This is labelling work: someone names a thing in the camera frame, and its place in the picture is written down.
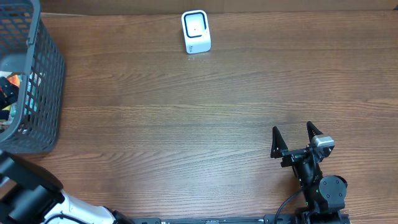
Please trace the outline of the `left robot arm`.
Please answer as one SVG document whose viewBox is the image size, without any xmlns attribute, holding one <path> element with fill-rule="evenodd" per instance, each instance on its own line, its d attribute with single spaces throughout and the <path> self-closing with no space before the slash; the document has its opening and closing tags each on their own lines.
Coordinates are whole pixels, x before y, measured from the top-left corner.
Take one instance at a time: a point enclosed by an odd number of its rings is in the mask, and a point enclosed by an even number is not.
<svg viewBox="0 0 398 224">
<path fill-rule="evenodd" d="M 1 151 L 1 186 L 15 185 L 1 197 L 1 223 L 132 223 L 116 210 L 68 195 L 48 170 Z"/>
</svg>

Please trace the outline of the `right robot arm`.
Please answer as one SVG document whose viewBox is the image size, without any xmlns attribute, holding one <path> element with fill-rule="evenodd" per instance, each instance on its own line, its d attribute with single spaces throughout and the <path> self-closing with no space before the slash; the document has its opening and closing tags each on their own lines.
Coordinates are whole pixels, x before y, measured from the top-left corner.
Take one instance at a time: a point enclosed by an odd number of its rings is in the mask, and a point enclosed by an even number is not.
<svg viewBox="0 0 398 224">
<path fill-rule="evenodd" d="M 349 216 L 341 214 L 345 208 L 347 181 L 338 175 L 324 176 L 319 166 L 332 153 L 335 141 L 310 121 L 307 122 L 307 133 L 307 146 L 291 151 L 279 129 L 276 126 L 272 128 L 271 158 L 282 159 L 282 167 L 292 168 L 300 189 L 266 220 L 273 223 L 349 223 Z M 293 215 L 282 215 L 283 208 L 300 194 L 303 194 L 306 206 L 297 208 Z"/>
</svg>

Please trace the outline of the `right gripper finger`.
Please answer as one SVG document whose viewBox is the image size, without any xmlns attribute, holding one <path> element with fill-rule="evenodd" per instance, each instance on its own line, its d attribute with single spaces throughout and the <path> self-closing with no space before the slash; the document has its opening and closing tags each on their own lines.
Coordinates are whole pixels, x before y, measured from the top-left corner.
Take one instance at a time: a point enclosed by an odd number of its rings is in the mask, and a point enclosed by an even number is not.
<svg viewBox="0 0 398 224">
<path fill-rule="evenodd" d="M 284 156 L 289 149 L 277 126 L 272 128 L 271 158 L 277 159 Z"/>
<path fill-rule="evenodd" d="M 323 134 L 311 121 L 307 122 L 307 132 L 310 142 L 315 142 Z"/>
</svg>

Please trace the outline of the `orange snack packet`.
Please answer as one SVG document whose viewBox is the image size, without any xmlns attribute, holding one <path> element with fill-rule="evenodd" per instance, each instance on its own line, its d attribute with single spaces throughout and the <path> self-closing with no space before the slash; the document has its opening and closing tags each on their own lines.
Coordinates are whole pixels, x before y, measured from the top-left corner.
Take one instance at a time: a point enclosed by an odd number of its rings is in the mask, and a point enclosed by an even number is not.
<svg viewBox="0 0 398 224">
<path fill-rule="evenodd" d="M 20 77 L 20 75 L 9 75 L 9 76 L 7 77 L 7 80 L 8 80 L 11 84 L 13 84 L 13 85 L 15 85 L 16 87 L 20 88 L 20 85 L 21 85 L 21 77 Z"/>
</svg>

